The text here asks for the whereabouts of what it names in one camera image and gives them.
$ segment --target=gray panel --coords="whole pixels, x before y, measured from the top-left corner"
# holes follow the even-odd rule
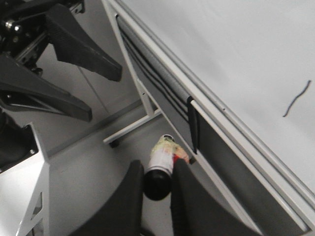
[[[199,150],[268,236],[298,236],[299,226],[214,129],[199,116]]]
[[[171,120],[182,137],[192,147],[188,124],[189,94],[167,67],[148,49],[120,17],[118,23],[125,46],[139,79]]]

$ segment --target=robotic arm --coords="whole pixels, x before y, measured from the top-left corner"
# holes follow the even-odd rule
[[[122,67],[75,20],[83,0],[0,0],[0,170],[30,155],[33,136],[2,111],[42,111],[90,121],[88,105],[41,78],[36,62],[52,43],[59,61],[121,79]]]

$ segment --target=white tabletop surface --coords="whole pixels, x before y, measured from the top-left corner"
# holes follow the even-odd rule
[[[315,1],[122,2],[315,192]]]

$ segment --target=black marker line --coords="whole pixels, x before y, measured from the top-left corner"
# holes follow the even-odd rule
[[[291,107],[293,106],[293,104],[295,103],[295,101],[296,101],[300,96],[302,96],[302,95],[306,92],[306,90],[309,88],[311,82],[312,82],[311,80],[308,80],[308,81],[307,81],[307,84],[306,84],[305,88],[303,89],[302,92],[300,92],[300,93],[293,99],[293,101],[290,103],[290,105],[289,105],[289,107],[287,108],[287,111],[286,111],[286,113],[283,115],[283,117],[286,117],[286,116],[289,114],[289,111],[290,111]]]

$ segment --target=spray can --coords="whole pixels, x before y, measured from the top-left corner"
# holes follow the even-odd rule
[[[150,161],[144,175],[144,193],[151,200],[162,200],[171,191],[171,177],[174,161],[184,158],[186,152],[174,141],[171,135],[160,137],[150,154]]]

